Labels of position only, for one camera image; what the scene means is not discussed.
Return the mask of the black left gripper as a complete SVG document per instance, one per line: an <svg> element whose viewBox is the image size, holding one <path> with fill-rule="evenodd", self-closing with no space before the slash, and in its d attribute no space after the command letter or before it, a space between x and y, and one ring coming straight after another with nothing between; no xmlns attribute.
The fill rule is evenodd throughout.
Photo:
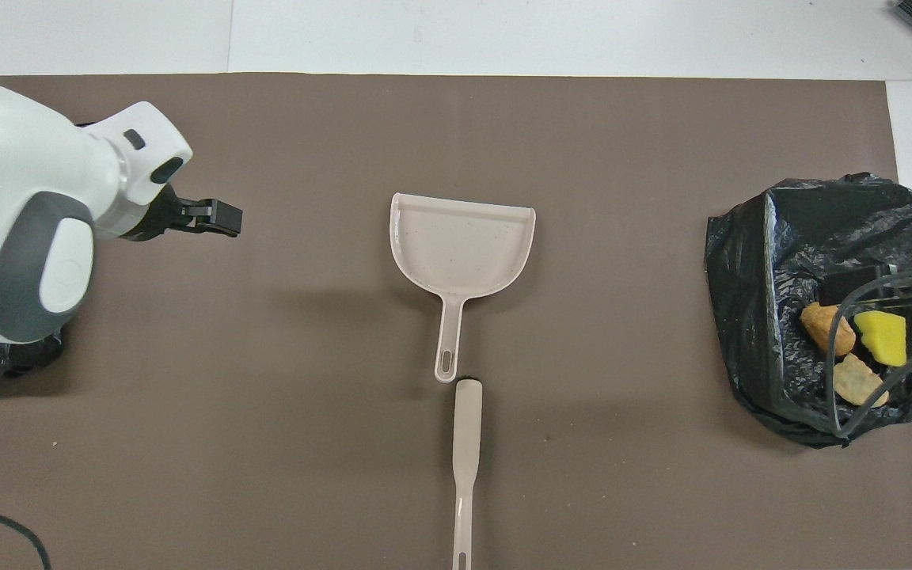
<svg viewBox="0 0 912 570"><path fill-rule="evenodd" d="M181 199L172 185L164 185L145 215L120 238L133 242L151 241L167 230L239 237L242 218L242 209L220 199Z"/></svg>

